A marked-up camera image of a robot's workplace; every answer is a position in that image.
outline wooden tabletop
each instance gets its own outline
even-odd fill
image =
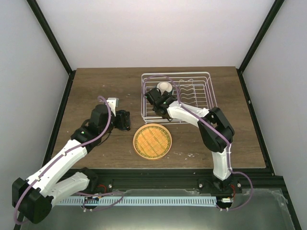
[[[235,67],[77,69],[53,155],[90,117],[99,103],[97,96],[101,95],[119,98],[117,109],[130,111],[131,130],[114,129],[109,139],[78,161],[75,168],[212,168],[212,154],[205,147],[199,129],[189,124],[166,125],[173,143],[170,151],[159,160],[146,160],[133,148],[133,136],[145,124],[141,117],[141,75],[193,71],[210,73],[218,107],[235,130],[232,167],[265,167]]]

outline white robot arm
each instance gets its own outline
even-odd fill
[[[200,109],[194,106],[190,106],[187,104],[184,104],[184,106],[189,109],[194,114],[205,117],[209,114],[208,109]],[[199,127],[198,122],[199,119],[193,116],[192,114],[188,113],[186,110],[181,108],[178,101],[175,101],[169,105],[167,108],[167,112],[170,115],[172,119],[180,119],[185,122],[188,122],[196,127]],[[221,181],[226,180],[230,176],[230,171],[227,166],[227,153],[226,148],[224,148],[223,152],[213,152],[212,151],[212,157],[213,157],[213,174],[220,179]]]
[[[151,89],[145,96],[149,103],[153,105],[153,110],[157,115],[168,120],[180,119],[200,129],[205,146],[212,151],[214,185],[219,189],[223,189],[231,181],[231,173],[229,170],[231,166],[230,162],[227,161],[227,151],[230,151],[230,147],[228,148],[227,144],[217,134],[200,122],[199,118],[212,127],[213,124],[216,124],[214,129],[227,138],[229,143],[232,142],[232,137],[235,133],[233,128],[219,108],[215,107],[208,110],[206,108],[201,109],[190,106],[182,102],[179,103],[172,95],[172,91],[173,87],[171,84],[164,82],[164,84],[158,84],[156,88]]]
[[[18,178],[13,183],[12,205],[17,207],[32,223],[41,222],[59,201],[88,187],[96,187],[96,175],[86,168],[81,169],[70,178],[58,181],[78,160],[101,143],[103,131],[106,134],[114,128],[130,130],[130,113],[115,110],[118,105],[117,98],[108,98],[106,102],[111,111],[108,127],[107,106],[99,104],[92,111],[91,118],[73,133],[71,139],[55,157],[26,180]],[[85,146],[71,150],[89,141],[90,143]]]

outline wooden plate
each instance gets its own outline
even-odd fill
[[[172,137],[169,131],[159,124],[147,124],[136,131],[133,147],[137,154],[148,160],[158,160],[170,150]]]

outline gray floor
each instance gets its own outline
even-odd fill
[[[236,204],[248,198],[237,195]],[[279,191],[257,189],[244,208],[220,212],[214,207],[114,207],[84,213],[57,206],[41,223],[22,230],[294,230]]]

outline white dish rack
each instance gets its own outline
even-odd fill
[[[150,105],[143,95],[150,89],[155,88],[159,82],[170,81],[162,76],[156,76],[150,78],[144,84],[144,81],[152,75],[166,75],[170,77],[179,89],[180,100],[185,104],[207,109],[212,109],[217,106],[210,73],[208,72],[144,73],[141,77],[141,86],[143,86],[141,95],[141,115],[146,124],[158,123],[161,125],[169,125],[186,123],[179,119],[168,121],[155,114],[153,106]],[[174,87],[173,95],[177,98],[177,92]]]

